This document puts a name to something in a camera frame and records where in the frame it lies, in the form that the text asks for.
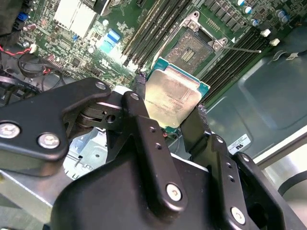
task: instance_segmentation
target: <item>chip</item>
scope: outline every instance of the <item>chip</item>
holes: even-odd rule
[[[78,67],[79,64],[80,64],[80,62],[81,62],[81,61],[80,61],[79,59],[77,59],[76,57],[74,57],[71,63],[72,63],[73,66]]]

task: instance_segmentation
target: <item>green circuit board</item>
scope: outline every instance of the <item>green circuit board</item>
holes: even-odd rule
[[[181,36],[187,31],[187,27],[182,27],[176,34],[173,33],[174,30],[194,12],[200,14],[198,23],[202,30],[211,34],[215,39],[226,38],[228,46],[235,46],[249,32],[253,19],[260,24],[268,23],[278,37],[285,37],[292,30],[290,23],[298,20],[298,17],[304,17],[306,12],[306,0],[288,0],[286,3],[282,3],[281,0],[247,0],[244,6],[235,5],[234,0],[186,0],[187,7],[180,12],[172,27],[163,34],[161,42],[157,42],[154,48],[150,49],[150,46],[146,47],[146,44],[142,44],[136,34],[150,19],[148,15],[151,9],[168,2],[167,0],[147,0],[143,7],[139,7],[136,4],[137,0],[121,0],[103,16],[95,15],[84,37],[76,37],[73,31],[63,28],[59,22],[54,20],[60,0],[37,0],[32,7],[31,18],[27,21],[27,24],[35,23],[37,28],[33,31],[23,31],[19,43],[20,45],[26,42],[37,44],[38,49],[35,54],[51,59],[50,62],[57,67],[70,68],[84,76],[100,78],[111,86],[117,84],[129,86],[138,68],[137,61],[134,64],[132,62],[129,65],[125,64],[126,57],[123,51],[127,50],[130,42],[134,41],[133,45],[140,47],[138,52],[146,57],[142,61],[142,68],[144,71],[149,71],[157,54],[167,56],[178,43]],[[252,13],[244,14],[246,6],[252,7]],[[288,22],[281,23],[276,17],[276,11],[280,9],[289,15]],[[224,19],[226,14],[230,15],[228,20]],[[101,48],[101,43],[110,32],[116,33],[119,39],[111,51],[106,52]],[[165,45],[165,41],[171,35],[173,35],[172,39]],[[219,65],[219,61],[228,52],[228,50],[209,52],[209,49],[208,56],[201,59],[200,64],[191,73],[199,79],[202,79],[215,65]],[[265,52],[256,59],[265,55],[269,50],[270,48],[265,49]],[[132,53],[131,56],[138,56],[136,52],[130,53]]]

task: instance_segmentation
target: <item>black ram slot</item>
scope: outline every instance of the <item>black ram slot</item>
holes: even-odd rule
[[[150,30],[149,34],[142,39],[142,42],[139,46],[137,46],[137,50],[134,52],[135,56],[133,57],[133,62],[137,64],[138,58],[140,58],[140,55],[142,52],[149,46],[157,37],[157,34],[160,33],[161,29],[163,28],[165,22],[167,19],[172,15],[174,8],[176,8],[177,2],[172,2],[171,5],[167,5],[166,8],[164,8],[164,13],[161,15],[161,17],[157,18],[157,21],[159,23],[156,23],[154,27]]]
[[[262,40],[256,40],[253,41],[253,43],[250,46],[245,46],[245,49],[256,49],[255,47],[258,47],[258,43],[263,43]],[[206,83],[209,85],[214,85],[215,82],[223,77],[225,74],[229,73],[230,71],[233,70],[234,65],[241,61],[241,56],[244,55],[244,58],[247,57],[248,55],[253,54],[253,53],[243,53],[242,51],[235,51],[234,55],[231,57],[231,59],[228,60],[228,62],[226,63],[226,65],[222,66],[216,73],[214,76],[217,76],[215,78],[210,78],[208,80],[206,80]]]
[[[169,1],[163,2],[163,0],[159,0],[155,3],[155,5],[150,9],[148,17],[145,19],[144,23],[140,26],[134,37],[122,52],[124,55],[133,56],[135,49],[137,49],[138,45],[142,43],[144,37],[146,37],[151,31],[152,27],[155,25],[158,18],[163,14],[164,9],[168,4],[170,4]]]
[[[182,3],[176,8],[175,14],[173,14],[173,19],[170,19],[170,23],[166,23],[164,28],[160,31],[160,33],[156,36],[156,40],[151,46],[148,46],[146,50],[143,52],[143,55],[138,60],[138,65],[143,66],[150,55],[152,55],[158,47],[163,43],[164,37],[171,30],[174,24],[178,21],[183,11],[187,8],[187,6],[191,3],[191,0],[183,0]]]
[[[257,30],[252,29],[235,45],[235,47],[250,50],[264,50],[268,45],[269,41],[260,36]],[[257,55],[258,54],[255,53],[242,53],[242,51],[229,50],[227,54],[201,79],[201,81],[211,86],[209,93],[202,102],[208,102],[212,99],[246,66],[248,66]]]
[[[251,43],[256,34],[255,34],[256,30],[254,28],[251,29],[251,31],[249,33],[247,33],[245,36],[243,36],[243,38],[234,46],[237,48],[243,48],[244,45],[246,45],[246,43]],[[227,52],[227,54],[222,58],[222,60],[220,60],[210,71],[208,71],[203,77],[202,77],[202,81],[208,81],[212,76],[215,75],[216,71],[218,71],[220,69],[221,66],[224,66],[225,63],[227,63],[231,57],[236,53],[237,51],[234,50],[229,50]]]
[[[251,49],[257,49],[262,46],[262,41],[258,41],[254,46],[251,46]],[[228,68],[225,68],[222,72],[218,73],[218,78],[212,79],[211,82],[208,82],[208,84],[219,86],[219,82],[224,81],[224,79],[228,77],[232,77],[232,73],[235,72],[237,69],[241,69],[243,66],[243,63],[245,62],[245,59],[248,59],[250,56],[256,57],[257,54],[255,53],[246,53],[244,54],[244,61],[242,62],[241,58],[237,58],[235,61],[229,65]]]
[[[260,41],[257,43],[257,46],[253,47],[254,49],[265,49],[268,47],[268,43],[263,43],[263,41]],[[230,83],[235,76],[240,74],[240,72],[247,67],[257,56],[257,54],[248,53],[247,55],[244,55],[244,58],[240,58],[236,62],[236,66],[233,70],[228,72],[226,75],[219,78],[217,82],[214,83],[214,85],[210,88],[209,93],[206,95],[204,100],[202,102],[208,102],[211,100],[215,95],[218,94],[228,83]]]

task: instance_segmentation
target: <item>sticker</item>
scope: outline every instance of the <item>sticker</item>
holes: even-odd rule
[[[240,137],[238,140],[236,140],[234,143],[228,146],[228,150],[231,154],[235,154],[236,152],[243,149],[249,143],[251,143],[251,141],[248,138],[248,135],[244,134],[242,137]]]

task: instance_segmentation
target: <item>black metal bracket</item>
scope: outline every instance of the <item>black metal bracket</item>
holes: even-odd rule
[[[101,81],[86,78],[0,108],[0,123],[20,129],[15,138],[0,138],[0,168],[39,176],[56,173],[68,153],[67,136],[80,111],[110,94]],[[57,148],[38,145],[46,133],[58,137]]]
[[[183,122],[181,131],[191,160],[212,174],[211,200],[217,226],[221,229],[250,229],[236,163],[229,158],[225,141],[212,134],[202,105]]]
[[[148,205],[152,212],[165,220],[173,220],[185,210],[188,197],[174,166],[158,122],[149,118],[140,96],[126,92],[122,97],[124,123],[122,134],[108,147],[107,162],[129,151],[137,153],[144,177]],[[168,195],[168,185],[175,185],[181,193],[179,200]]]
[[[93,127],[106,128],[119,134],[114,147],[109,147],[108,158],[136,150],[153,213],[173,220],[187,206],[188,197],[162,131],[149,118],[141,97],[133,92],[123,96],[111,93],[101,81],[86,78],[1,108],[1,123],[15,124],[21,130],[14,138],[0,138],[2,169],[39,176],[54,174],[68,153],[70,138]],[[58,137],[57,147],[46,149],[38,144],[40,135],[46,133]],[[167,190],[169,185],[176,187],[170,191],[177,193],[176,199]]]
[[[237,152],[232,159],[239,168],[248,213],[259,228],[306,229],[252,158]]]

